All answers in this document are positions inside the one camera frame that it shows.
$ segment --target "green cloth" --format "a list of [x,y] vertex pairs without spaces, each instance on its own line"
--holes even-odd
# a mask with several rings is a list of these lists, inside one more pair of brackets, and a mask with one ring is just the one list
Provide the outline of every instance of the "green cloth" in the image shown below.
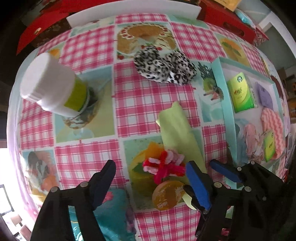
[[183,154],[184,163],[193,160],[203,173],[207,173],[205,161],[179,103],[174,102],[171,108],[161,111],[156,122],[160,126],[164,148]]

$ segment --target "scrunchie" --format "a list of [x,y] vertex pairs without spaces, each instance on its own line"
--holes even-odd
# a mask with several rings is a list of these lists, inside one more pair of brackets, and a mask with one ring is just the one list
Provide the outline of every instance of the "scrunchie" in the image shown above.
[[194,64],[180,51],[160,57],[155,46],[137,52],[134,63],[138,73],[149,80],[185,85],[196,75]]

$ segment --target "plastic bottle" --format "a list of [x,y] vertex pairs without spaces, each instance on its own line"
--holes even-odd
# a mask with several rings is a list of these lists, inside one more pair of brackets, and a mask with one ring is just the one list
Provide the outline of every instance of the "plastic bottle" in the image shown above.
[[22,78],[20,94],[44,110],[66,117],[79,115],[89,101],[86,83],[49,53],[40,54],[29,65]]

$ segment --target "open box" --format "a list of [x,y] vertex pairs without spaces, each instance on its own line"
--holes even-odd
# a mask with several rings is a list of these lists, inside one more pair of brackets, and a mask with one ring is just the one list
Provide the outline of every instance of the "open box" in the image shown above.
[[[216,79],[217,87],[219,87],[220,91],[223,93],[221,105],[226,129],[226,141],[233,159],[233,165],[236,167],[242,166],[244,163],[240,161],[241,150],[238,150],[240,146],[237,145],[237,141],[239,141],[241,138],[241,128],[244,128],[247,123],[250,123],[255,126],[259,135],[262,135],[264,132],[261,121],[261,113],[264,106],[261,105],[259,98],[258,84],[268,91],[272,100],[273,111],[279,114],[282,123],[284,123],[280,97],[276,85],[271,79],[249,67],[246,67],[245,65],[240,64],[239,62],[220,57],[211,64],[211,67]],[[255,99],[258,107],[235,113],[231,95],[226,82],[241,72],[247,76],[249,84],[252,86],[253,98]],[[268,162],[262,160],[260,164],[271,170],[272,166],[276,164],[280,158],[281,157],[277,158],[276,160],[272,159]],[[236,187],[236,185],[234,185],[234,183],[232,183],[230,180],[227,180],[226,183],[232,187]]]

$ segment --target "pink striped cloth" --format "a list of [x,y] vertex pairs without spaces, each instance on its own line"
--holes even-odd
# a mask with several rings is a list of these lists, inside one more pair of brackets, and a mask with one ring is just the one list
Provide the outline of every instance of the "pink striped cloth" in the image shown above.
[[274,133],[274,141],[276,146],[276,152],[273,159],[277,159],[281,156],[285,150],[285,141],[283,137],[284,125],[281,117],[278,113],[269,108],[264,108],[261,114],[261,120],[263,125],[263,131],[272,130]]

